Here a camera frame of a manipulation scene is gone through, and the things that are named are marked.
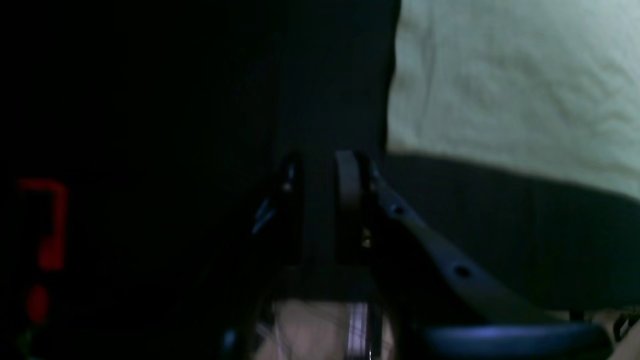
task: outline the screw hole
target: screw hole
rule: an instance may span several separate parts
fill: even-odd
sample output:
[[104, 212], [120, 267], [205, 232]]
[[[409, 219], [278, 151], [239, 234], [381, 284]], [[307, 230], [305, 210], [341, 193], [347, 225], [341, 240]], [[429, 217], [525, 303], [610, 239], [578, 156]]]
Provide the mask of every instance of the screw hole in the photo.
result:
[[396, 215], [403, 215], [404, 214], [404, 209], [401, 206], [393, 205], [391, 207], [391, 212], [393, 212]]
[[463, 279], [468, 279], [471, 277], [471, 270], [468, 267], [463, 265], [456, 265], [453, 268], [453, 272], [456, 273], [457, 276], [460, 276]]

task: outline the dark background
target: dark background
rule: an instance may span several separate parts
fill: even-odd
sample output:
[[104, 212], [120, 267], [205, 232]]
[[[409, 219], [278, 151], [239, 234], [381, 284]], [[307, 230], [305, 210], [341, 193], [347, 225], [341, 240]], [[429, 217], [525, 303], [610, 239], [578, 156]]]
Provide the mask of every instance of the dark background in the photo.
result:
[[[4, 168], [69, 187], [81, 327], [157, 325], [223, 216], [291, 150], [305, 160], [303, 241], [333, 238], [333, 151], [362, 150], [428, 223], [537, 303], [640, 300], [637, 204], [385, 155], [397, 1], [13, 6]], [[113, 308], [126, 316], [100, 315]]]

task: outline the wrinkled cloth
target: wrinkled cloth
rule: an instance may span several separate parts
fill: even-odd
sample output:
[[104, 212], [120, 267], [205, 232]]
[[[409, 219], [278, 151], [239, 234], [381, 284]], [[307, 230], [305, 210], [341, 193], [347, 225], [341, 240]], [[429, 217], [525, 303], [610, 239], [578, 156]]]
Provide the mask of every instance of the wrinkled cloth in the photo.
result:
[[403, 0], [387, 149], [640, 199], [640, 1]]

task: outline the white fabric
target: white fabric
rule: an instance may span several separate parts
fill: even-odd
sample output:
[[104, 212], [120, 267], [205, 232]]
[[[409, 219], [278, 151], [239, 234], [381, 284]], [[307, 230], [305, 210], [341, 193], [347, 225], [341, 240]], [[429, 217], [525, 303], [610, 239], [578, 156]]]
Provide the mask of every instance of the white fabric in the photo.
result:
[[640, 199], [640, 1], [403, 0], [387, 147]]

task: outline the black fabric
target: black fabric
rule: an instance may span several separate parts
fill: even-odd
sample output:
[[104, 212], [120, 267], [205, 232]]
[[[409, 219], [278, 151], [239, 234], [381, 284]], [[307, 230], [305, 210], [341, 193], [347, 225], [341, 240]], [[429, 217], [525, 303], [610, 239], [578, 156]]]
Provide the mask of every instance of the black fabric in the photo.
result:
[[[17, 9], [24, 40], [12, 52], [15, 116], [4, 124], [4, 162], [10, 177], [55, 177], [69, 187], [74, 324], [163, 325], [157, 312], [220, 240], [211, 234], [223, 215], [295, 149], [307, 180], [304, 241], [333, 239], [333, 151], [361, 150], [427, 222], [539, 303], [639, 302], [631, 251], [615, 272], [567, 275], [566, 286], [544, 294], [510, 270], [523, 264], [509, 256], [537, 238], [566, 241], [576, 258], [590, 240], [633, 249], [636, 203], [385, 155], [398, 11], [393, 0], [39, 1]], [[114, 308], [123, 315], [105, 310]]]

